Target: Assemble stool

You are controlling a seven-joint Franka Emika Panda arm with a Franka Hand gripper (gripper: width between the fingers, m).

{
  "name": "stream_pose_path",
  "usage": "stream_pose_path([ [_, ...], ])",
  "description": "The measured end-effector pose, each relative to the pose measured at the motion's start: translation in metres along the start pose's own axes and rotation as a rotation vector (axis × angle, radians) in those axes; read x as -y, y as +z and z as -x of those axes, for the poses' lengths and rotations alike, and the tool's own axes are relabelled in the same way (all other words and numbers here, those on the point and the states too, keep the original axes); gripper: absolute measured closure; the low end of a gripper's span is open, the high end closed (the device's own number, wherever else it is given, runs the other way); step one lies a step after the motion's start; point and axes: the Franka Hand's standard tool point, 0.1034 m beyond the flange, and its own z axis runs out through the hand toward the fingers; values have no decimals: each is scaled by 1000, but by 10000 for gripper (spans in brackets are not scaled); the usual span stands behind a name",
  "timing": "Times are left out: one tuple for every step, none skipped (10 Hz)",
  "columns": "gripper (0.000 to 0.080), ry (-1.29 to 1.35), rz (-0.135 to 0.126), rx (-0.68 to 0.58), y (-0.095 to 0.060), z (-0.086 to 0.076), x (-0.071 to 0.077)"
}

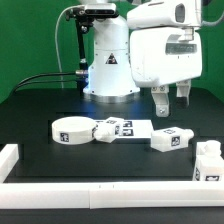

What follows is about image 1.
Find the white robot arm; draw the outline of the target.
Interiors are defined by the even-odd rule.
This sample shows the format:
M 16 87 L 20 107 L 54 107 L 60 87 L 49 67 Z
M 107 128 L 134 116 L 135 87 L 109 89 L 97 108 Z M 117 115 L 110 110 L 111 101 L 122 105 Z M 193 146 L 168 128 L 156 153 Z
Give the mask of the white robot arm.
M 93 21 L 94 60 L 89 67 L 86 97 L 120 102 L 142 88 L 151 90 L 156 115 L 170 114 L 169 86 L 177 88 L 179 105 L 189 105 L 191 80 L 202 73 L 203 26 L 224 21 L 202 19 L 212 0 L 133 0 L 125 18 L 116 0 L 80 0 L 81 14 Z

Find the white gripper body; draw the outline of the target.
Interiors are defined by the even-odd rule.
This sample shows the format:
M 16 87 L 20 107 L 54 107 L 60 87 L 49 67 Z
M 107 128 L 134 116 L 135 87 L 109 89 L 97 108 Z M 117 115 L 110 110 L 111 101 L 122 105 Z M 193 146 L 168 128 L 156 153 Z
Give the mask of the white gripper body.
M 201 75 L 201 8 L 201 0 L 149 0 L 128 12 L 137 86 L 157 87 Z

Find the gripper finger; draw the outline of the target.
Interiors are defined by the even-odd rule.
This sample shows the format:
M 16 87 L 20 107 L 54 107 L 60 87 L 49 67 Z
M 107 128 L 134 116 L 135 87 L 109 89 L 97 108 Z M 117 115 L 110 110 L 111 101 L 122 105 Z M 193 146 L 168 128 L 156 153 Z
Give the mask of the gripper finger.
M 191 81 L 190 80 L 184 80 L 176 83 L 177 88 L 177 97 L 189 97 L 190 90 L 191 90 Z
M 152 87 L 151 94 L 156 107 L 156 115 L 158 117 L 169 116 L 169 86 L 162 85 L 159 87 Z

